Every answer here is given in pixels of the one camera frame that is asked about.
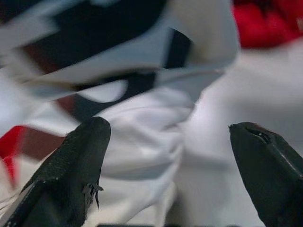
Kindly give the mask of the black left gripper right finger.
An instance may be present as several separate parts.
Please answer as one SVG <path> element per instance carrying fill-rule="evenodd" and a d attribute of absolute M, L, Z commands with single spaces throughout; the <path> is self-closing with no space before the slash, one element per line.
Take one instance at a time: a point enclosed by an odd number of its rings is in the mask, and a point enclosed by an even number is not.
<path fill-rule="evenodd" d="M 229 126 L 244 186 L 266 227 L 303 227 L 303 157 L 279 134 L 252 122 Z"/>

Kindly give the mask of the white t-shirt with black print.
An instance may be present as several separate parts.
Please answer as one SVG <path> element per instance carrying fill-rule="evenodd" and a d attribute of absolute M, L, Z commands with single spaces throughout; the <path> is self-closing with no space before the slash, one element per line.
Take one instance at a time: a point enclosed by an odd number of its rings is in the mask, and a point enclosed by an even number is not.
<path fill-rule="evenodd" d="M 229 126 L 303 127 L 303 72 L 267 53 L 231 70 L 232 0 L 0 0 L 0 137 L 30 128 L 0 218 L 68 133 L 111 127 L 81 227 L 266 227 Z"/>

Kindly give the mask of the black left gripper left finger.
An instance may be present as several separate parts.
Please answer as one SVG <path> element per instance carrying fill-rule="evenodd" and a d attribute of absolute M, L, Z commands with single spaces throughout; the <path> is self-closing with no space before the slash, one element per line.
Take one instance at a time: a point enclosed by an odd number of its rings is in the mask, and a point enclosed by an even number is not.
<path fill-rule="evenodd" d="M 103 190 L 99 179 L 110 136 L 102 117 L 68 133 L 0 218 L 0 227 L 81 227 Z"/>

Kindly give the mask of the white garment with red cuffs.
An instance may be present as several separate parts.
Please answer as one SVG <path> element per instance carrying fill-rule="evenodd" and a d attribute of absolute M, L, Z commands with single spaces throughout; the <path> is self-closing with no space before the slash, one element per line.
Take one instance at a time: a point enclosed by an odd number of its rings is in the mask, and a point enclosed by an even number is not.
<path fill-rule="evenodd" d="M 16 125 L 0 137 L 0 161 L 10 185 L 14 188 L 18 180 L 18 164 L 16 159 L 20 156 L 28 157 L 26 153 L 27 138 L 30 128 L 25 125 Z"/>

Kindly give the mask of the red jacket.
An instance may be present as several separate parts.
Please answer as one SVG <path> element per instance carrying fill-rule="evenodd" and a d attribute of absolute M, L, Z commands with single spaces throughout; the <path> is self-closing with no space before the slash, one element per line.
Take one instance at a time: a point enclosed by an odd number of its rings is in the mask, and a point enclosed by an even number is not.
<path fill-rule="evenodd" d="M 242 48 L 270 48 L 303 38 L 303 0 L 232 0 Z"/>

